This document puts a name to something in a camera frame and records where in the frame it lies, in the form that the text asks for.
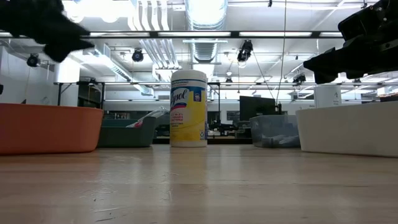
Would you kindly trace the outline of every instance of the computer monitor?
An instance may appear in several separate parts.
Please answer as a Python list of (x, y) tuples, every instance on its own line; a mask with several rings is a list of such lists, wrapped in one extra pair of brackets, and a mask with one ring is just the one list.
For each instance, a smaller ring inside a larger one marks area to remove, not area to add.
[(255, 116), (277, 114), (275, 100), (270, 98), (240, 96), (239, 109), (241, 121), (249, 121)]

